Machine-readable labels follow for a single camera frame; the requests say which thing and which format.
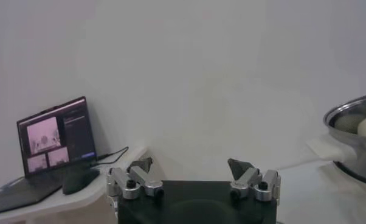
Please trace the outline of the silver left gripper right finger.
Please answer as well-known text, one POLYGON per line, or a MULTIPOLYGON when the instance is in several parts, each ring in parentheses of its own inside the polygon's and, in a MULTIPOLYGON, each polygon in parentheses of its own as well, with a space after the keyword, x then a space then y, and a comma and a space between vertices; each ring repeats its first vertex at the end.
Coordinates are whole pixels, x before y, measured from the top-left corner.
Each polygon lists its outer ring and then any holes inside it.
POLYGON ((247 198, 250 192, 253 192, 257 201, 280 201, 281 176, 276 170, 267 170, 263 175, 249 162, 229 158, 227 163, 233 175, 233 181, 230 182, 233 201, 247 198))

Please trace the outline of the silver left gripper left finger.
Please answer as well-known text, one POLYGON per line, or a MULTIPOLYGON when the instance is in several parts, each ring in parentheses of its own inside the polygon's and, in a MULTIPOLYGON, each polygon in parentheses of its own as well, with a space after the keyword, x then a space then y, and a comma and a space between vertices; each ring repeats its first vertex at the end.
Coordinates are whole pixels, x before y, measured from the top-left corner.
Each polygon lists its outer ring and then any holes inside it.
POLYGON ((149 197, 163 196, 163 182, 149 174, 152 164, 153 159, 147 157, 133 161, 126 169, 110 168, 106 177, 107 196, 135 200, 140 196, 141 190, 149 197))

